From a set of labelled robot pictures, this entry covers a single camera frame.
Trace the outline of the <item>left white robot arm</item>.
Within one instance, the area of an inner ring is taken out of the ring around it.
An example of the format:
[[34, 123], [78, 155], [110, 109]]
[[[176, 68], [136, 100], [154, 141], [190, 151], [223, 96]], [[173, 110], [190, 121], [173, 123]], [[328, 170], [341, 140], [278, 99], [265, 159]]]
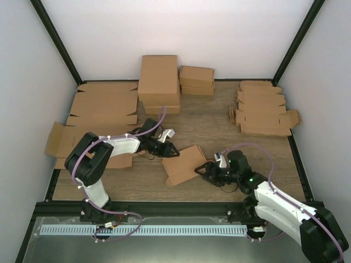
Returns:
[[93, 213], [94, 221], [106, 221], [111, 216], [140, 218], [137, 213], [112, 211], [111, 198], [104, 189], [101, 177], [112, 157], [141, 151], [161, 158], [180, 156], [174, 144], [168, 141], [174, 134], [173, 129], [163, 129], [161, 121], [151, 118], [143, 126], [120, 136], [97, 136], [92, 132], [84, 134], [65, 161], [72, 181], [85, 195], [81, 214], [88, 216]]

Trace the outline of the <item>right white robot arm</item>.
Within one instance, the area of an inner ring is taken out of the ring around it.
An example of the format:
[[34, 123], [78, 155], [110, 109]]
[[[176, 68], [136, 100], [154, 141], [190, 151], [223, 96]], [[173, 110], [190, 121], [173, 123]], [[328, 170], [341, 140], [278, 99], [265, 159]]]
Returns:
[[278, 189], [270, 177], [252, 170], [240, 150], [214, 156], [214, 161], [195, 168], [195, 173], [217, 187], [235, 183], [247, 196], [243, 201], [247, 219], [260, 218], [278, 227], [301, 246], [310, 262], [343, 261], [349, 244], [328, 209], [308, 206]]

